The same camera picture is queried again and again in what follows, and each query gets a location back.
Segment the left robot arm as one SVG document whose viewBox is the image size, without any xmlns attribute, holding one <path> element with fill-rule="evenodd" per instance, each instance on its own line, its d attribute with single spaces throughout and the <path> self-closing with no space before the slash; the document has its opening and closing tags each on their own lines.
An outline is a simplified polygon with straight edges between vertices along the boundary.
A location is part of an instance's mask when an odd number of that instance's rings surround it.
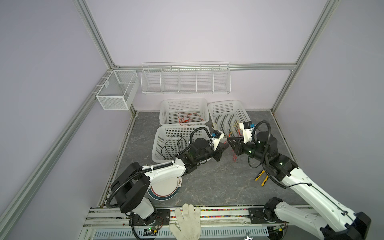
<svg viewBox="0 0 384 240">
<path fill-rule="evenodd" d="M 169 162 L 152 166 L 141 166 L 134 162 L 111 184 L 106 207 L 119 208 L 121 213 L 132 213 L 147 222 L 154 221 L 158 215 L 157 209 L 145 197 L 146 192 L 154 185 L 192 173 L 208 160 L 220 161 L 228 147 L 228 143 L 222 143 L 219 139 L 198 138 L 191 140 Z"/>
</svg>

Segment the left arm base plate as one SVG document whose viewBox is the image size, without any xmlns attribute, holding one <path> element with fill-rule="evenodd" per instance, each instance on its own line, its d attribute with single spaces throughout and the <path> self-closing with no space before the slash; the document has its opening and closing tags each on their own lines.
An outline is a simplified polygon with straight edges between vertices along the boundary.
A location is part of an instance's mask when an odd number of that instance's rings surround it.
<svg viewBox="0 0 384 240">
<path fill-rule="evenodd" d="M 171 220 L 171 210 L 170 209 L 157 209 L 152 213 L 148 218 L 142 219 L 139 215 L 134 214 L 130 218 L 129 225 L 134 224 L 134 227 L 137 226 L 168 226 Z"/>
</svg>

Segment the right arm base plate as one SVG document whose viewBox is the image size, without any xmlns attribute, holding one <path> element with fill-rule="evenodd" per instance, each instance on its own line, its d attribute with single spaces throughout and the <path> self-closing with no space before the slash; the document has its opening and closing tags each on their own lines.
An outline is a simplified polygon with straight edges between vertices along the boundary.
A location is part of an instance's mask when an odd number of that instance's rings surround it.
<svg viewBox="0 0 384 240">
<path fill-rule="evenodd" d="M 249 216 L 252 224 L 284 224 L 285 221 L 278 219 L 272 210 L 264 208 L 248 208 Z"/>
</svg>

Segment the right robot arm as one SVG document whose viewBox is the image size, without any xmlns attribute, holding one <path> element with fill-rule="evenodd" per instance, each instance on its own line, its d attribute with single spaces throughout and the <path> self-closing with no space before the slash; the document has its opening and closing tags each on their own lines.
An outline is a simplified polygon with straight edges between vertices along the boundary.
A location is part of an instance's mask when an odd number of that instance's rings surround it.
<svg viewBox="0 0 384 240">
<path fill-rule="evenodd" d="M 230 137 L 227 141 L 237 156 L 245 154 L 259 161 L 270 180 L 292 189 L 318 213 L 308 214 L 273 197 L 264 205 L 266 221 L 294 224 L 320 240 L 367 238 L 371 218 L 347 208 L 314 183 L 293 160 L 278 152 L 277 140 L 268 132 L 259 132 L 256 140 Z"/>
</svg>

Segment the white gloved hand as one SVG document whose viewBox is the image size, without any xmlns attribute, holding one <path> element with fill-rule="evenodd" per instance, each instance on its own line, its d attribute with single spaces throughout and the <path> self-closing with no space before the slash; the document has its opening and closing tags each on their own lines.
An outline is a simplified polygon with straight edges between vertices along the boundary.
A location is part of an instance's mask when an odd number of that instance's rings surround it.
<svg viewBox="0 0 384 240">
<path fill-rule="evenodd" d="M 201 208 L 184 204 L 175 209 L 179 227 L 170 224 L 169 229 L 177 240 L 199 240 L 201 237 Z"/>
</svg>

